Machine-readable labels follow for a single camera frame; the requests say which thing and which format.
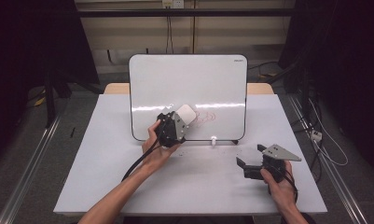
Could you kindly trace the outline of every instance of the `whiteboard frame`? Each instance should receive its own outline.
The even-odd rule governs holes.
[[[132,136],[145,141],[148,137],[146,128],[155,122],[159,113],[187,104],[197,111],[197,115],[204,114],[201,120],[198,116],[195,123],[191,123],[187,141],[212,141],[213,137],[216,141],[242,139],[245,133],[247,65],[247,59],[240,54],[132,56]]]

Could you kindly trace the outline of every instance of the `tabletop surface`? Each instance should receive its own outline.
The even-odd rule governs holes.
[[[141,156],[141,142],[132,138],[129,107],[128,95],[99,97],[54,212],[68,216],[85,213],[119,183]],[[209,143],[186,142],[135,192],[121,213],[127,216],[277,213],[263,181],[245,179],[236,164],[236,157],[240,157],[247,164],[259,165],[262,155],[256,150],[257,144],[267,147],[278,144],[301,157],[301,162],[292,162],[298,180],[298,207],[307,213],[326,212],[277,95],[263,94],[247,97],[246,132],[239,145],[226,142],[211,147]]]

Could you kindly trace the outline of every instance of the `finger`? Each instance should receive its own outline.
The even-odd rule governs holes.
[[[158,119],[154,124],[151,125],[151,127],[148,128],[148,135],[149,138],[156,139],[157,134],[155,133],[155,130],[158,128],[160,124],[160,120]]]
[[[270,188],[272,186],[277,186],[277,182],[274,180],[273,176],[268,170],[266,170],[265,168],[262,168],[260,170],[260,173],[262,174],[264,181],[266,181],[266,183],[269,184]]]

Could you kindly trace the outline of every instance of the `gray floor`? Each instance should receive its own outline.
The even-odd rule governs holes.
[[[270,71],[265,71],[265,67],[262,67],[261,72],[269,73]],[[102,76],[102,80],[102,86],[105,86],[106,83],[124,81],[127,78],[115,74]],[[256,80],[257,70],[250,70],[249,81]],[[39,169],[35,173],[35,178],[24,197],[20,210],[15,216],[14,223],[71,223],[78,221],[78,217],[64,217],[52,212],[97,101],[97,95],[75,86],[72,86],[72,89],[74,91],[70,99],[56,99],[57,107],[66,105],[64,114]],[[282,83],[276,83],[273,85],[273,89],[279,95],[289,121],[297,120],[298,117],[289,102],[288,95],[284,94]],[[15,136],[0,157],[0,213],[38,145],[46,125],[45,105],[27,106]],[[338,170],[361,206],[367,222],[374,223],[374,170],[361,158],[353,142],[341,134],[339,125],[331,116],[330,110],[325,107],[325,102],[322,102],[320,106],[324,111],[323,123],[326,129],[342,146],[349,158],[349,164],[339,166]],[[294,129],[299,130],[301,126],[297,125]],[[296,133],[296,138],[307,162],[310,163],[314,152],[307,135],[304,132]],[[343,156],[334,143],[326,135],[324,139],[325,147],[331,157],[336,161],[342,161]],[[318,173],[319,169],[316,164],[313,175]],[[322,178],[317,185],[329,212],[314,215],[313,218],[316,222],[353,223],[324,169]],[[255,217],[255,221],[257,224],[279,223],[280,217]]]

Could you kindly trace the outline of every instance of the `black cable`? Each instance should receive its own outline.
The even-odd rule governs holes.
[[[260,80],[260,67],[261,67],[261,65],[258,67],[258,79],[256,80],[256,83],[258,83],[259,80]]]
[[[289,125],[292,127],[292,126],[298,124],[299,122],[301,122],[303,119],[305,119],[305,117],[302,117],[302,118],[300,118],[300,119],[297,119],[297,120],[295,120],[295,121],[292,121],[291,123],[289,123]]]
[[[254,68],[257,68],[259,66],[262,66],[262,65],[265,65],[265,64],[269,64],[269,63],[278,63],[278,62],[266,62],[266,63],[262,63],[262,64],[259,64],[259,65],[256,65],[256,66],[253,66],[253,67],[250,67],[248,68],[248,70],[251,70],[251,69],[254,69]]]
[[[312,168],[313,168],[315,162],[318,161],[319,173],[318,173],[317,178],[315,179],[315,183],[317,184],[321,180],[321,176],[322,176],[322,173],[323,173],[323,166],[321,165],[320,159],[318,159],[318,155],[320,154],[320,150],[317,150],[314,154],[315,155],[314,155],[314,159],[313,159],[313,161],[311,163],[310,170],[311,170],[311,172],[313,172]]]
[[[155,142],[154,144],[152,144],[152,146],[146,151],[146,153],[144,153],[137,161],[134,162],[134,164],[131,166],[131,168],[129,168],[129,170],[126,172],[126,174],[123,176],[122,178],[122,181],[124,181],[126,178],[128,178],[128,176],[132,173],[132,171],[138,166],[138,164],[140,164],[140,162],[142,162],[147,156],[149,156],[149,154],[151,154],[155,149],[157,149],[158,147],[161,147],[161,146],[158,146],[158,147],[154,147],[157,142],[159,141],[161,135],[163,134],[163,130],[164,128],[166,127],[166,124],[167,124],[167,120],[169,119],[170,117],[168,117],[165,121],[164,121],[164,125],[161,127],[160,129],[160,132],[159,132],[159,136],[157,136],[157,139],[155,139]]]
[[[172,28],[172,18],[169,18],[169,27],[170,27],[170,43],[172,43],[172,54],[174,54],[174,48],[173,48],[173,28]]]
[[[109,50],[109,49],[107,50],[107,58],[108,58],[108,61],[109,61],[110,63],[113,63],[113,61],[112,61],[112,59],[111,59],[111,54],[110,54],[110,50]]]
[[[295,179],[294,177],[291,175],[291,173],[289,173],[286,169],[284,168],[281,168],[281,169],[284,169],[284,171],[286,171],[289,176],[291,177],[291,179],[286,176],[285,174],[283,174],[282,172],[280,172],[278,169],[276,169],[274,166],[270,165],[271,168],[273,168],[277,173],[279,173],[280,175],[283,176],[283,178],[288,181],[288,183],[292,186],[292,188],[294,189],[294,196],[295,196],[295,203],[297,202],[298,200],[298,189],[297,189],[297,186],[295,185]]]
[[[313,104],[313,106],[316,108],[317,111],[320,110],[320,112],[319,112],[319,114],[320,114],[320,115],[319,115],[319,118],[317,118],[317,119],[314,121],[313,124],[307,124],[307,125],[308,125],[307,128],[304,128],[304,129],[301,129],[301,130],[296,130],[296,131],[294,131],[294,133],[301,133],[301,132],[306,132],[306,131],[309,132],[312,128],[314,128],[317,124],[319,124],[318,120],[319,120],[319,119],[321,120],[321,109],[319,109],[319,106],[318,106],[317,104]],[[298,121],[300,121],[300,120],[302,120],[302,119],[304,119],[304,118],[302,117],[301,119],[296,120],[296,121],[294,121],[294,122],[298,123]]]
[[[167,17],[166,20],[167,20],[166,54],[167,54],[167,48],[169,47],[169,32],[170,32],[169,17]]]

